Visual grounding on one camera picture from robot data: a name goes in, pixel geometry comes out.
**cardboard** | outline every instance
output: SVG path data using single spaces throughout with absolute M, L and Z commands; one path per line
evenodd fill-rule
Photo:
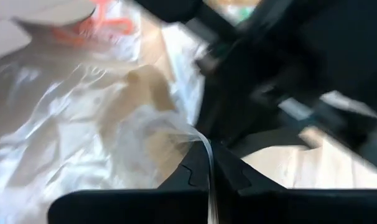
M 94 9 L 89 0 L 0 0 L 0 57 L 31 42 L 16 21 L 62 26 L 88 17 Z

